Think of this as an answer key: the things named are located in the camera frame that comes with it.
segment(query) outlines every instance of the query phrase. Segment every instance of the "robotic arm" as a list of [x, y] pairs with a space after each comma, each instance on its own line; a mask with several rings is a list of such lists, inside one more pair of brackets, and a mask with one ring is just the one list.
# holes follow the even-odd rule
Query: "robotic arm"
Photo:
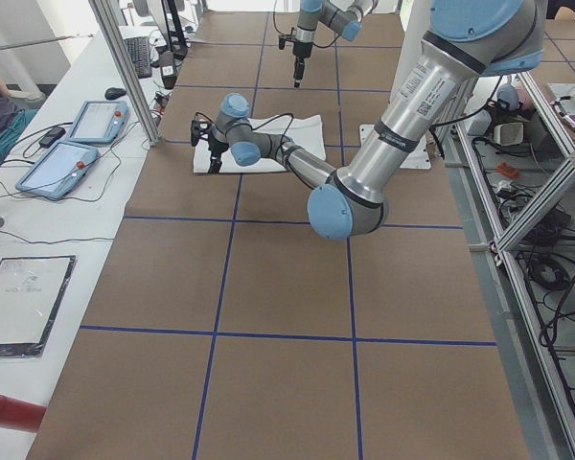
[[230, 147], [242, 166], [272, 158], [296, 174], [313, 189], [310, 224], [323, 238], [370, 233], [388, 215], [385, 184], [462, 82], [539, 64], [545, 11], [546, 0], [499, 0], [493, 11], [488, 0], [435, 0], [420, 59], [348, 166], [334, 168], [286, 136], [253, 131], [238, 94], [224, 99], [214, 123], [193, 123], [193, 145], [208, 136], [212, 169], [214, 152]]
[[290, 34], [279, 34], [279, 49], [286, 47], [286, 41], [293, 43], [294, 87], [300, 87], [305, 74], [305, 59], [311, 57], [317, 23], [321, 22], [346, 40], [354, 41], [360, 32], [362, 19], [377, 7], [379, 0], [356, 0], [346, 11], [342, 11], [329, 0], [301, 0], [296, 29]]

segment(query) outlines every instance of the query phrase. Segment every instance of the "white cloth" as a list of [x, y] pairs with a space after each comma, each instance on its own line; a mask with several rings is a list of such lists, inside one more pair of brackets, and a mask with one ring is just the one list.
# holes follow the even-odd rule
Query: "white cloth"
[[[251, 119], [251, 125], [255, 128], [265, 123], [266, 120]], [[260, 128], [258, 132], [266, 134], [283, 134], [288, 126], [290, 118], [281, 117], [273, 120], [268, 125]], [[306, 151], [321, 158], [326, 159], [326, 151], [324, 150], [324, 139], [322, 136], [322, 119], [319, 115], [300, 120], [295, 118], [286, 136], [293, 139], [294, 143], [303, 147]], [[194, 173], [207, 173], [210, 166], [211, 152], [208, 150], [208, 143], [200, 140], [198, 145], [195, 146], [194, 152]], [[285, 171], [286, 169], [274, 160], [269, 158], [262, 158], [258, 163], [251, 166], [239, 166], [230, 149], [221, 156], [221, 170], [220, 173], [277, 173]]]

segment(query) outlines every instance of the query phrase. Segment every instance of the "keyboard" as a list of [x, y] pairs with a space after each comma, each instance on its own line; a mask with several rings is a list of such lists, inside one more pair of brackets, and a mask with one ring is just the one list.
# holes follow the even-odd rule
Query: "keyboard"
[[136, 76], [146, 79], [151, 76], [150, 42], [146, 36], [124, 38], [130, 59], [134, 64]]

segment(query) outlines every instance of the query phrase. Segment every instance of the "red tube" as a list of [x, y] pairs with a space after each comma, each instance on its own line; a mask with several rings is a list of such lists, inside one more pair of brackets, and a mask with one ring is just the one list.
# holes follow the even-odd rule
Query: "red tube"
[[0, 427], [36, 433], [46, 407], [0, 395]]

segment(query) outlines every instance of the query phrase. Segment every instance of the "computer mouse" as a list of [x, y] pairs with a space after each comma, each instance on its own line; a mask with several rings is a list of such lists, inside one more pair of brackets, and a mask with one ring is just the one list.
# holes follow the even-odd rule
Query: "computer mouse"
[[104, 91], [104, 97], [109, 101], [121, 98], [125, 94], [126, 91], [124, 88], [108, 88], [106, 91]]

